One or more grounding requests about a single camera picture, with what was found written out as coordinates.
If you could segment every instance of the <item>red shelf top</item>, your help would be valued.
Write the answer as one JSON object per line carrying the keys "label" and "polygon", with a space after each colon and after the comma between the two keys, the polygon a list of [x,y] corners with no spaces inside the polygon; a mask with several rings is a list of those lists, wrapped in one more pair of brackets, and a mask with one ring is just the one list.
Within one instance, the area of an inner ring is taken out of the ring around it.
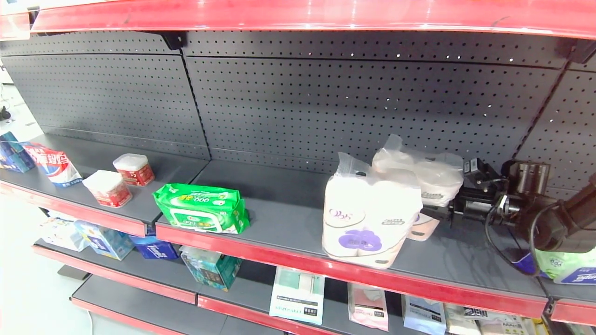
{"label": "red shelf top", "polygon": [[459,30],[596,39],[593,0],[120,0],[42,9],[32,32]]}

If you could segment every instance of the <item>perforated metal panel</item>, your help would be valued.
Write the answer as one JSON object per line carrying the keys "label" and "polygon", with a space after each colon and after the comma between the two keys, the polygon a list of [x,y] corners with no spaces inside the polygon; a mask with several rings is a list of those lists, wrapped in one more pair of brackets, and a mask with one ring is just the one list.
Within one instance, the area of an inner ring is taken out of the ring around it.
{"label": "perforated metal panel", "polygon": [[2,56],[50,54],[172,54],[159,35],[142,32],[74,32],[0,42]]}
{"label": "perforated metal panel", "polygon": [[2,60],[44,130],[50,126],[206,146],[180,55]]}
{"label": "perforated metal panel", "polygon": [[568,71],[518,159],[551,164],[549,185],[580,190],[596,172],[596,73]]}
{"label": "perforated metal panel", "polygon": [[455,32],[195,31],[186,55],[447,61],[561,67],[568,39]]}
{"label": "perforated metal panel", "polygon": [[391,133],[500,165],[556,70],[473,64],[189,58],[212,148],[370,161]]}

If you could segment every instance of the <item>wet wipes pack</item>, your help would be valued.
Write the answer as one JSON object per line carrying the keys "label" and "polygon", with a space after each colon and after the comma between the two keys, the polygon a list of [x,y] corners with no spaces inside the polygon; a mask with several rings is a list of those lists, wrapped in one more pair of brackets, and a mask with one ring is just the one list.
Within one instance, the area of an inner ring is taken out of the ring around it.
{"label": "wet wipes pack", "polygon": [[54,185],[69,187],[83,181],[63,151],[53,150],[38,143],[22,142],[21,145]]}

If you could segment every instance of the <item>purple logo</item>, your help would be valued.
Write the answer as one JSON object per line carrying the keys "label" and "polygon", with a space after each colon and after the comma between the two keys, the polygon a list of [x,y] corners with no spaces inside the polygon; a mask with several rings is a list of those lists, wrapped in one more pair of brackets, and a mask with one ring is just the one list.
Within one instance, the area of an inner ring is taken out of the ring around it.
{"label": "purple logo", "polygon": [[348,230],[339,238],[339,244],[348,249],[362,249],[370,252],[382,248],[381,239],[370,230]]}

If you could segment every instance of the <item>white plastic container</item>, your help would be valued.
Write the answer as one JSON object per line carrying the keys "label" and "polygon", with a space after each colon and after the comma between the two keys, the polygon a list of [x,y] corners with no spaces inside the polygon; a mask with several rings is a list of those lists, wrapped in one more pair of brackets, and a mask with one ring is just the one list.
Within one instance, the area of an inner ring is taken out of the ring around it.
{"label": "white plastic container", "polygon": [[89,178],[83,180],[83,185],[103,206],[122,207],[132,198],[132,193],[124,183],[124,178],[118,172],[97,170]]}
{"label": "white plastic container", "polygon": [[124,154],[118,157],[113,164],[128,185],[146,186],[155,179],[145,155]]}

